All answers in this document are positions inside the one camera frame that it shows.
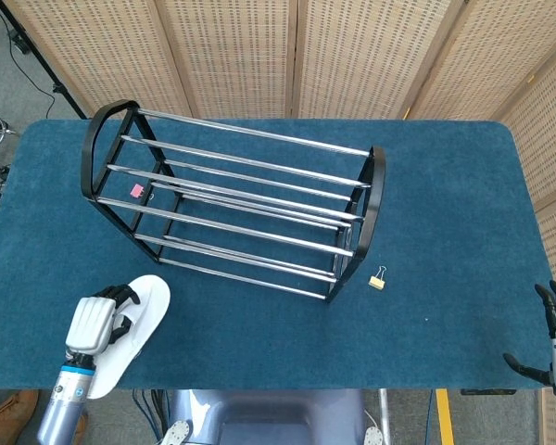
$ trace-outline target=brown shoe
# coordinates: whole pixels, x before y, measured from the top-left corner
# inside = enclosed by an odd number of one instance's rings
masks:
[[[0,445],[15,445],[39,399],[37,389],[24,389],[0,405]]]
[[[81,445],[84,432],[86,431],[86,427],[88,427],[88,425],[89,414],[82,413],[81,418],[78,419],[78,424],[76,424],[76,431],[74,432],[74,439],[72,440],[73,445]]]

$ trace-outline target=pink clip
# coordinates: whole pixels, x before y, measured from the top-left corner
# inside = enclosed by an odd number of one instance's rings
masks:
[[[142,187],[142,186],[139,185],[139,184],[136,184],[136,185],[133,187],[132,191],[130,192],[130,195],[132,195],[132,197],[135,197],[135,198],[137,199],[137,198],[139,198],[139,197],[142,196],[142,194],[143,194],[144,191],[145,191],[145,188],[144,188],[144,187]]]

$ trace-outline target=blue carpet table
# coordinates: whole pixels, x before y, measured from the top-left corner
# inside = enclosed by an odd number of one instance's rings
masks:
[[[374,240],[336,300],[326,305],[155,264],[81,195],[88,122],[40,121],[21,138],[0,203],[0,388],[53,385],[78,299],[146,273],[169,283],[171,305],[121,387],[535,385],[502,360],[509,351],[540,368],[550,361],[533,290],[534,283],[548,282],[550,269],[505,127],[455,121],[232,123],[385,150],[385,193]],[[153,126],[155,133],[176,128],[165,121]],[[197,131],[190,127],[182,136],[194,142],[204,137],[189,133]],[[301,168],[321,171],[331,162],[307,153],[297,160]],[[280,162],[280,151],[275,156]],[[350,167],[350,177],[358,167]],[[367,285],[379,265],[387,267],[382,292]]]

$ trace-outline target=metal shoe rack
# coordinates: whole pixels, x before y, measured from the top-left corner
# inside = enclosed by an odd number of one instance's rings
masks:
[[[98,171],[95,171],[96,177],[94,178],[97,136],[99,136],[107,119],[122,111],[125,111],[125,116],[120,121],[120,128],[117,130],[117,135],[105,156],[103,164]],[[324,172],[304,170],[279,163],[211,151],[202,147],[178,145],[169,141],[158,140],[146,117],[182,122],[183,125],[190,124],[206,127],[208,130],[213,129],[213,131],[219,132],[219,137],[226,135],[226,132],[232,134],[237,132],[239,134],[246,134],[249,137],[256,136],[256,139],[259,139],[261,143],[268,142],[271,139],[282,141],[289,145],[298,145],[300,146],[299,149],[315,149],[318,152],[323,152],[318,153],[323,156],[329,154],[329,156],[334,157],[343,156],[356,159],[361,157],[364,159],[364,163],[358,178],[350,179]],[[141,136],[130,135],[132,128],[137,129]],[[136,149],[136,146],[141,146],[143,149],[150,151],[154,158],[154,168],[151,171],[119,165],[120,153],[124,145],[128,144],[133,145],[133,149]],[[203,161],[209,159],[221,160],[223,162],[222,165],[227,168],[225,170],[224,167],[217,169],[206,165],[192,164],[186,162],[183,158],[173,160],[170,156],[166,156],[171,153],[175,156],[202,159]],[[251,171],[258,172],[258,174],[249,175],[242,174],[241,172],[231,172],[231,167],[237,165],[242,167],[245,165]],[[227,188],[188,180],[185,179],[184,175],[180,174],[184,171],[196,171],[204,175],[210,175],[210,177],[230,178],[231,181],[238,181],[243,187]],[[144,193],[140,199],[132,198],[130,194],[127,195],[127,199],[106,197],[103,192],[113,172],[130,175],[135,177],[136,180],[143,182],[146,181]],[[281,177],[292,178],[292,181],[269,179],[272,177],[272,173],[275,172],[278,172]],[[341,195],[321,188],[304,186],[301,184],[303,178],[306,181],[310,178],[314,184],[329,184],[332,187],[330,190],[333,189],[335,184],[336,186],[346,188],[348,193]],[[292,136],[266,133],[213,121],[201,121],[151,111],[140,108],[134,101],[127,100],[102,107],[95,114],[82,147],[82,194],[154,261],[181,266],[201,273],[211,273],[255,285],[277,288],[326,301],[334,299],[342,289],[342,286],[354,274],[371,245],[383,195],[384,180],[385,154],[380,147],[374,146],[369,151],[365,151],[335,146]],[[247,191],[247,186],[252,184],[279,188],[282,192],[292,193],[294,198],[291,200],[251,193]],[[174,202],[170,210],[162,210],[150,204],[148,197],[157,189],[173,193]],[[313,195],[327,200],[341,200],[343,207],[344,202],[346,202],[346,206],[342,210],[334,210],[334,206],[331,208],[319,207],[296,200],[296,197],[306,195]],[[278,219],[283,221],[284,224],[296,224],[297,226],[309,228],[310,234],[315,234],[317,231],[332,232],[333,238],[330,235],[330,239],[333,239],[333,243],[324,244],[305,239],[301,236],[276,234],[272,231],[267,231],[265,224],[262,224],[260,227],[251,228],[214,221],[207,214],[187,215],[181,212],[182,207],[180,206],[180,203],[185,200],[198,201],[199,203],[214,206],[217,208],[217,211],[218,208],[221,208],[227,209],[227,211],[236,210],[242,212],[244,221],[248,215],[250,218],[254,218],[253,215],[255,215],[255,218]],[[132,221],[127,222],[124,220],[120,216],[120,210],[132,212]],[[157,218],[166,220],[162,234],[152,236],[141,232],[141,221],[145,215],[154,215]],[[253,251],[224,248],[170,235],[171,227],[177,222],[203,226],[231,236],[248,237],[250,238],[249,244]],[[289,248],[292,247],[292,257],[289,258],[293,259],[297,259],[299,249],[311,249],[319,255],[329,256],[332,267],[328,270],[323,270],[299,264],[296,261],[270,258],[265,256],[267,254],[266,249],[255,251],[260,240],[280,243],[289,246]],[[171,259],[166,254],[169,252],[169,249],[189,252],[192,256],[197,254],[197,257],[202,262],[193,264],[192,262]],[[215,263],[218,262],[218,259],[221,259],[240,263],[244,267],[245,265],[254,266],[253,270],[257,270],[257,268],[267,269],[272,270],[273,273],[286,273],[317,280],[325,284],[325,292],[309,291],[299,286],[286,286],[265,278],[260,279],[255,275],[224,272],[207,266],[206,260],[210,259],[210,257],[216,259]]]

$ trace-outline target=gray floor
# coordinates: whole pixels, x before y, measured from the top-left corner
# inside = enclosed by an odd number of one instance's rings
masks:
[[[22,56],[14,51],[15,58],[35,82],[46,91],[51,82],[33,56]],[[37,92],[20,74],[8,55],[8,41],[4,25],[0,21],[0,116],[14,130],[24,132],[32,122],[44,118],[50,99]],[[59,95],[50,112],[52,119],[75,119],[76,115]],[[12,160],[17,138],[10,137],[0,149],[0,162]],[[0,401],[11,391],[0,390]],[[424,443],[429,390],[391,390],[389,394],[393,443]],[[31,423],[20,438],[21,444],[35,443],[34,435],[49,398],[42,393],[39,406]],[[475,444],[521,444],[537,443],[537,395],[533,391],[521,391],[514,396],[463,397],[459,391],[449,394],[455,443]],[[366,391],[367,409],[378,413],[374,391]],[[142,445],[154,443],[150,429],[134,407],[131,391],[116,390],[102,400],[88,404],[89,428],[84,444]],[[440,443],[436,405],[432,415],[430,443]]]

